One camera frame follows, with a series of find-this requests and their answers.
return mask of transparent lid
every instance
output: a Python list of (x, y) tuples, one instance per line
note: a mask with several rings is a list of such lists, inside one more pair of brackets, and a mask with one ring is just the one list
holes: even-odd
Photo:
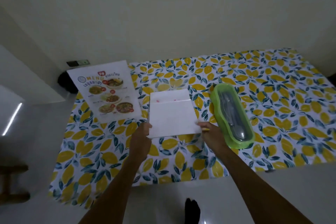
[(236, 92), (230, 90), (219, 91), (221, 112), (227, 121), (233, 137), (238, 141), (249, 141), (253, 134), (246, 123), (245, 110), (242, 109), (239, 98), (233, 96)]

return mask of white paper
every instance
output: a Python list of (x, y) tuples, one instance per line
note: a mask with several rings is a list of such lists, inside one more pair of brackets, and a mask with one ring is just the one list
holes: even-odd
[(201, 133), (187, 89), (150, 94), (149, 138)]
[(68, 74), (100, 122), (140, 118), (141, 109), (126, 60), (70, 69)]

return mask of tablecloth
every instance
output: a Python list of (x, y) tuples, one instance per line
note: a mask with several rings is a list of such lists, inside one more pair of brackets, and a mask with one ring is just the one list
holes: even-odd
[[(255, 171), (335, 160), (336, 90), (295, 50), (130, 63), (129, 69), (142, 117), (101, 124), (79, 93), (49, 188), (57, 201), (88, 208), (104, 191), (128, 156), (130, 136), (147, 120), (153, 91), (187, 88), (196, 116), (216, 124), (211, 91), (233, 84), (255, 132), (254, 143), (234, 152)], [(199, 137), (153, 139), (133, 186), (227, 176)]]

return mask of wooden chair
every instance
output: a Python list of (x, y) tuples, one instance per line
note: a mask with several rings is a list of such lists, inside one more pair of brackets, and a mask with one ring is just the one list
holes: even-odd
[(11, 174), (23, 173), (28, 166), (0, 166), (0, 176), (3, 176), (2, 194), (0, 194), (0, 205), (23, 203), (30, 199), (28, 192), (24, 194), (11, 194)]

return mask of thai menu card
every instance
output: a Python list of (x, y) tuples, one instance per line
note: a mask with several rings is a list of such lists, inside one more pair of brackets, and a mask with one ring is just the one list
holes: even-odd
[(141, 117), (126, 60), (70, 69), (68, 74), (100, 122)]

